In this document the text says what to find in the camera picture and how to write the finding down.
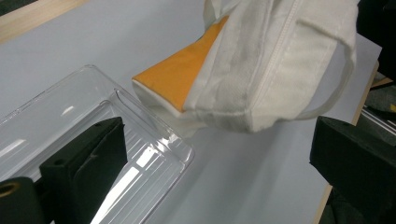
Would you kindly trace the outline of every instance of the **wooden edge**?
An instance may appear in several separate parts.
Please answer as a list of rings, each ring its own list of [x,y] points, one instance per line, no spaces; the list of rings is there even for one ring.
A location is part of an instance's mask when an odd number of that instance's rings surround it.
[[[313,222],[314,224],[318,224],[320,222],[321,215],[323,214],[324,207],[326,206],[327,199],[329,198],[331,192],[332,192],[332,186],[330,184],[327,184],[326,188],[323,191],[323,196],[320,201],[318,210],[315,213],[314,222]]]
[[[363,109],[364,102],[366,102],[367,95],[369,94],[370,88],[372,87],[373,80],[375,78],[376,71],[378,70],[378,67],[379,67],[379,62],[376,61],[374,68],[373,68],[373,72],[370,76],[369,82],[367,83],[367,86],[364,89],[363,95],[361,96],[361,101],[359,102],[359,105],[356,108],[355,115],[353,116],[353,120],[352,120],[353,125],[356,125],[358,123],[358,119],[361,116],[361,110]]]
[[[367,95],[369,94],[370,88],[372,87],[372,83],[375,78],[376,71],[378,70],[378,66],[379,66],[379,63],[377,61],[374,65],[374,69],[373,69],[373,72],[369,78],[369,81],[367,82],[367,86],[364,89],[363,95],[361,96],[361,101],[359,102],[358,107],[356,108],[355,115],[353,116],[353,120],[351,122],[353,125],[356,125],[358,123],[358,119],[361,116],[361,110],[363,109],[364,102],[366,101]],[[314,224],[319,224],[321,216],[324,211],[324,207],[326,206],[327,200],[329,199],[331,192],[332,192],[332,186],[330,184],[327,184],[327,186],[323,192],[323,196],[320,201],[318,210],[315,213],[315,217],[314,217],[314,221],[313,221]]]
[[[376,83],[374,83],[373,86],[372,86],[372,88],[373,88],[373,87],[382,86],[382,85],[386,85],[386,84],[388,84],[388,83],[390,83],[390,82],[392,82],[392,81],[393,81],[392,79],[390,79],[390,78],[388,78],[388,77],[384,77],[384,78],[382,78],[381,80],[379,80],[379,81],[377,81]]]
[[[0,44],[22,35],[88,0],[39,0],[0,17]]]

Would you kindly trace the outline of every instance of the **transparent plastic tray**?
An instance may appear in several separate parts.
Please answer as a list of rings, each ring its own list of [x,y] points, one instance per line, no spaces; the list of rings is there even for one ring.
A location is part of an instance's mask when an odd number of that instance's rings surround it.
[[[133,96],[87,65],[0,120],[0,180],[38,166],[94,123],[122,117],[128,163],[92,223],[141,223],[190,164],[193,151]]]

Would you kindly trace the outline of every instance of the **white table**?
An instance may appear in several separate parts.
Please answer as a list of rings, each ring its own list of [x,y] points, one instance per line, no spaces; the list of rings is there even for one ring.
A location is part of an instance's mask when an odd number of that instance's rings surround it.
[[[202,34],[202,8],[194,0],[91,0],[0,45],[0,117],[88,63],[132,92],[131,76]],[[378,54],[358,38],[357,75],[327,116],[352,121]],[[314,103],[343,63],[338,48]],[[309,164],[314,127],[308,120],[256,134],[199,131],[187,139],[194,161],[148,223],[311,223],[327,185]]]

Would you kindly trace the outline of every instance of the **folded cloth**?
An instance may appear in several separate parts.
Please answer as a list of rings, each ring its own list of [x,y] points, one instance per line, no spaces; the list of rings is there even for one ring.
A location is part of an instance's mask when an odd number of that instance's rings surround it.
[[[145,105],[173,121],[251,133],[280,119],[315,118],[335,104],[356,62],[356,1],[244,0],[226,13],[226,23],[134,77]],[[337,41],[346,46],[340,84],[304,112]]]

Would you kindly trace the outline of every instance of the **white fabric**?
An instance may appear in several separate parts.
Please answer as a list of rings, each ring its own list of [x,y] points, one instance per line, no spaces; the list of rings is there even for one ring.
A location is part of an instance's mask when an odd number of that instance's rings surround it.
[[[241,1],[209,51],[184,108],[208,125],[238,132],[325,112],[354,67],[356,17],[355,0]],[[337,41],[348,54],[343,81],[324,106],[302,114]]]

